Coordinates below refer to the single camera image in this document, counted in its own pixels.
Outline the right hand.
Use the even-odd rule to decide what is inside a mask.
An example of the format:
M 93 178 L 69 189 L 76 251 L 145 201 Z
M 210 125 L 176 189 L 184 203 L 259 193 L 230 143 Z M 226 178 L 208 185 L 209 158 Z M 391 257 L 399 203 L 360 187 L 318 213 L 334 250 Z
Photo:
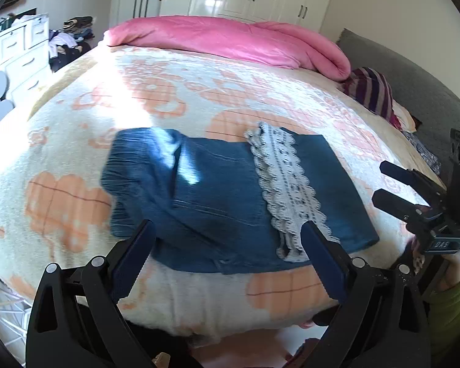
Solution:
M 419 276 L 426 264 L 426 257 L 420 251 L 420 243 L 412 238 L 411 252 L 415 275 Z M 457 253 L 441 255 L 444 262 L 441 268 L 436 271 L 435 277 L 428 282 L 431 286 L 431 293 L 442 293 L 460 282 L 460 250 Z

